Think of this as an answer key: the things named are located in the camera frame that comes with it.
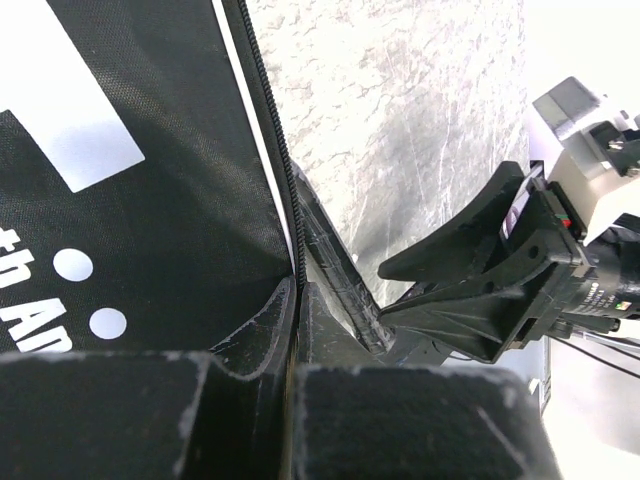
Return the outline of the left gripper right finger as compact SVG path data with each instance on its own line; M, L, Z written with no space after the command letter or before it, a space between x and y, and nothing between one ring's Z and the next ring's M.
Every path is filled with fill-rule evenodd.
M538 405L510 371L390 367L302 295L293 380L296 479L557 479Z

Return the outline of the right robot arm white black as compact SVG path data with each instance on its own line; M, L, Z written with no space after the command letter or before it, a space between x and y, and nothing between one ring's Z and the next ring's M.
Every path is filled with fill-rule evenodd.
M409 284L382 324L493 363L544 336L616 333L637 320L639 226L624 217L588 242L558 183L527 182L504 162L453 219L378 273Z

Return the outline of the black racket bag SPORT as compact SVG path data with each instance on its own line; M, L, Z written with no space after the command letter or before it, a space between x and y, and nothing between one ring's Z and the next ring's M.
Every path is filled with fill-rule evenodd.
M291 163L243 1L1 5L1 347L290 341Z

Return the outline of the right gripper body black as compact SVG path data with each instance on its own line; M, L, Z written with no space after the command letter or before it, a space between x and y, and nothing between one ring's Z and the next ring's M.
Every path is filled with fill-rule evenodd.
M573 235L568 202L555 184L535 178L525 187L526 202L504 242L506 277L500 295L502 352L522 349L548 335L567 339L577 316L570 302L589 271L584 250Z

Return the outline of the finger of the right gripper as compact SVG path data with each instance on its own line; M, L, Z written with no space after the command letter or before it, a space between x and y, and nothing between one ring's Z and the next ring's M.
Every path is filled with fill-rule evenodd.
M382 323L421 333L474 360L497 359L506 338L499 320L506 305L500 295L506 257L499 232L482 268L450 283L410 282L412 288L383 309Z
M426 238L382 262L378 276L425 283L450 283L471 276L491 255L523 180L519 164L501 163L466 207Z

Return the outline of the white badminton racket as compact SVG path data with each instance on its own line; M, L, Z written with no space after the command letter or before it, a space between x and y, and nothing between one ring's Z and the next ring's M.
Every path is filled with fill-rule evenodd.
M351 321L356 340L370 353L384 355L395 333L379 321L380 307L366 286L340 235L302 170L293 166L305 245L338 303Z

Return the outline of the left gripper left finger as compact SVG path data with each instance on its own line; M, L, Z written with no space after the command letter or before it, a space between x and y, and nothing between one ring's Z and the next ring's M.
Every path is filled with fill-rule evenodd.
M5 479L275 479L296 284L212 351L7 353Z

